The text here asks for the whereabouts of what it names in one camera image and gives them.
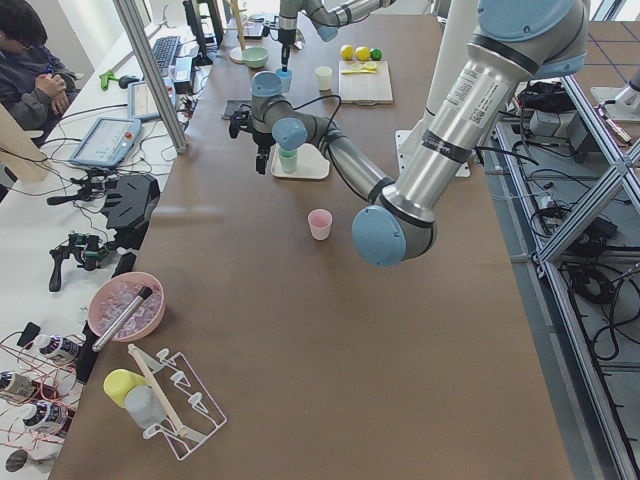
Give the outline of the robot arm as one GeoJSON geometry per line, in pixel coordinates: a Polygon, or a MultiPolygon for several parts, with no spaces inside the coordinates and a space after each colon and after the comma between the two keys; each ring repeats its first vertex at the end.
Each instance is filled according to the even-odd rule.
{"type": "Polygon", "coordinates": [[[586,1],[469,1],[470,25],[458,37],[467,54],[405,169],[388,177],[331,119],[296,111],[273,72],[253,77],[248,128],[263,169],[270,148],[316,146],[366,207],[354,218],[358,254],[378,266],[428,251],[437,235],[434,209],[448,184],[491,129],[516,87],[579,71],[586,58],[586,1]]]}
{"type": "Polygon", "coordinates": [[[365,19],[370,13],[387,8],[394,0],[344,1],[328,9],[320,0],[282,0],[279,2],[278,41],[281,43],[281,68],[288,71],[290,50],[296,40],[298,14],[311,20],[325,42],[336,37],[338,29],[365,19]]]}

